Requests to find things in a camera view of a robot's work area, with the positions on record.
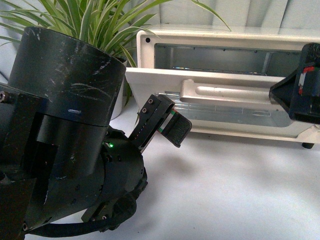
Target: white toaster oven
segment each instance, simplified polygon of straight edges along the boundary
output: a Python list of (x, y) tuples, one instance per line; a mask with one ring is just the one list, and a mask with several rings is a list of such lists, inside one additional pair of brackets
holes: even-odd
[(158, 26), (137, 34), (138, 68), (126, 78), (141, 109), (165, 94), (192, 131), (320, 143), (316, 124), (292, 121), (269, 89), (293, 72), (320, 32), (256, 27)]

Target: red marking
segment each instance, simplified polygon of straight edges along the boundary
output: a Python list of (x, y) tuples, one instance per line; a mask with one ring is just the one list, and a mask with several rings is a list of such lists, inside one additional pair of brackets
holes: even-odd
[(315, 67), (314, 66), (307, 66), (303, 69), (303, 73), (307, 73), (307, 72), (312, 72), (315, 70)]

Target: cable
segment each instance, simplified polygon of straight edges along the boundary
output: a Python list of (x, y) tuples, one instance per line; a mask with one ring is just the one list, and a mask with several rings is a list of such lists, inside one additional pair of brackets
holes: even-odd
[(6, 75), (1, 70), (0, 70), (0, 75), (2, 75), (5, 80), (9, 81), (9, 79), (6, 77)]

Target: oven door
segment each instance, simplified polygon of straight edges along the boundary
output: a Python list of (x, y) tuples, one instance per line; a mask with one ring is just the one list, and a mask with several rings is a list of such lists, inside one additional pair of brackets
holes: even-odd
[(318, 143), (318, 128), (292, 121), (269, 99), (269, 89), (283, 77), (127, 68), (141, 109), (151, 94), (164, 94), (192, 122), (192, 131), (297, 142)]

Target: table surface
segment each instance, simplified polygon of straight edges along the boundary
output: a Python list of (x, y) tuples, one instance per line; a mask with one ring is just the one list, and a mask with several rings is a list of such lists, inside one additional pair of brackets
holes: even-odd
[[(137, 112), (131, 99), (110, 125), (129, 136)], [(59, 239), (320, 239), (319, 157), (320, 144), (191, 132), (176, 148), (156, 134), (143, 152), (149, 184), (135, 215), (114, 231)]]

